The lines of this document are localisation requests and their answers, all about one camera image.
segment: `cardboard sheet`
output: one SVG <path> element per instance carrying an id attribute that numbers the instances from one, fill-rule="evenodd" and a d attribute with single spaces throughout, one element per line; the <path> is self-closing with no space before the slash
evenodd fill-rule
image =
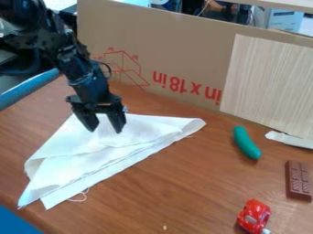
<path id="1" fill-rule="evenodd" d="M 236 34 L 313 47 L 309 37 L 113 1 L 79 1 L 79 37 L 113 79 L 219 110 Z"/>
<path id="2" fill-rule="evenodd" d="M 313 139 L 313 49 L 238 35 L 221 111 Z"/>

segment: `white cloth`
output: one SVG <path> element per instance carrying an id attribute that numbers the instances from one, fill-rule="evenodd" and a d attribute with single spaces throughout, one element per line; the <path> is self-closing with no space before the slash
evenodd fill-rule
<path id="1" fill-rule="evenodd" d="M 267 133 L 265 137 L 269 140 L 277 141 L 280 143 L 313 150 L 312 140 L 302 139 L 299 137 L 295 137 L 295 136 L 288 135 L 285 133 L 278 133 L 275 131 L 271 131 Z"/>
<path id="2" fill-rule="evenodd" d="M 18 206 L 41 199 L 46 209 L 195 133 L 201 119 L 126 114 L 127 125 L 115 133 L 106 115 L 88 132 L 75 115 L 63 123 L 25 163 L 30 182 Z"/>

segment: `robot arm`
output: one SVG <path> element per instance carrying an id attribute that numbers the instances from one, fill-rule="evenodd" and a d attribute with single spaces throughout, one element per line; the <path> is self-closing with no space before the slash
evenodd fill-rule
<path id="1" fill-rule="evenodd" d="M 66 101 L 89 131 L 99 125 L 96 113 L 106 113 L 116 132 L 122 131 L 126 119 L 121 98 L 109 91 L 99 63 L 90 60 L 87 48 L 42 0 L 0 1 L 0 48 L 32 49 L 35 57 L 49 59 L 63 72 L 76 91 Z M 12 70 L 0 67 L 0 73 Z"/>

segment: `toy car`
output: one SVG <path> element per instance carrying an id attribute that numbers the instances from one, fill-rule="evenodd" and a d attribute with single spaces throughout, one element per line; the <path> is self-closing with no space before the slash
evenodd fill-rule
<path id="1" fill-rule="evenodd" d="M 265 229 L 266 223 L 271 215 L 271 209 L 267 205 L 255 200 L 248 200 L 242 212 L 240 212 L 237 223 L 251 234 L 268 234 Z"/>

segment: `wooden table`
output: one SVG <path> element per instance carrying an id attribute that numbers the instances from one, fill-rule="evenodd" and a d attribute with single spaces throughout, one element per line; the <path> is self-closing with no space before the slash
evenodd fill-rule
<path id="1" fill-rule="evenodd" d="M 16 211 L 28 183 L 24 162 L 70 116 L 64 98 L 71 90 L 61 78 L 0 114 L 2 204 L 46 233 L 228 234 L 243 233 L 235 226 L 236 217 L 254 197 L 272 209 L 267 227 L 273 233 L 313 233 L 313 205 L 287 199 L 284 176 L 286 160 L 313 168 L 311 151 L 266 140 L 268 129 L 253 123 L 120 84 L 112 91 L 123 95 L 130 112 L 199 117 L 207 125 L 93 186 L 85 202 L 66 201 L 45 211 L 37 201 Z M 258 163 L 234 145 L 236 124 L 243 124 L 262 149 Z"/>

